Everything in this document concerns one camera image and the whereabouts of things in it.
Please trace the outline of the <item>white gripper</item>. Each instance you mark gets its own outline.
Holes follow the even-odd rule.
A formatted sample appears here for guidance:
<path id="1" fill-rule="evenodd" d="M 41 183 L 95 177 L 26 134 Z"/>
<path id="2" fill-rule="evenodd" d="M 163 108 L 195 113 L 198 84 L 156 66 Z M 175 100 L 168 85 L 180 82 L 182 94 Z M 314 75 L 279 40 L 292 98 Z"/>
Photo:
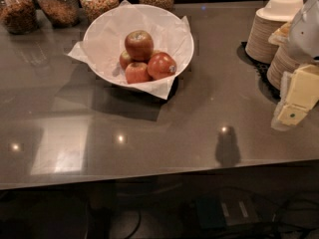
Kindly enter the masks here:
<path id="1" fill-rule="evenodd" d="M 287 131 L 302 122 L 319 102 L 319 67 L 305 65 L 281 78 L 280 102 L 273 113 L 271 127 Z"/>

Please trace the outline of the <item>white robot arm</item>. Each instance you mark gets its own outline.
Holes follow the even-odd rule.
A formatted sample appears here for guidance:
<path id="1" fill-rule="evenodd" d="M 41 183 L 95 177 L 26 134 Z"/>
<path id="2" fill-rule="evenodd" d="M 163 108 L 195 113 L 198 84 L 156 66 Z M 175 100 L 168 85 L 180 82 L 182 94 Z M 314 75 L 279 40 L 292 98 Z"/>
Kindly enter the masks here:
<path id="1" fill-rule="evenodd" d="M 296 127 L 319 102 L 319 0 L 307 0 L 297 12 L 286 45 L 299 67 L 281 78 L 281 100 L 271 122 L 277 130 Z"/>

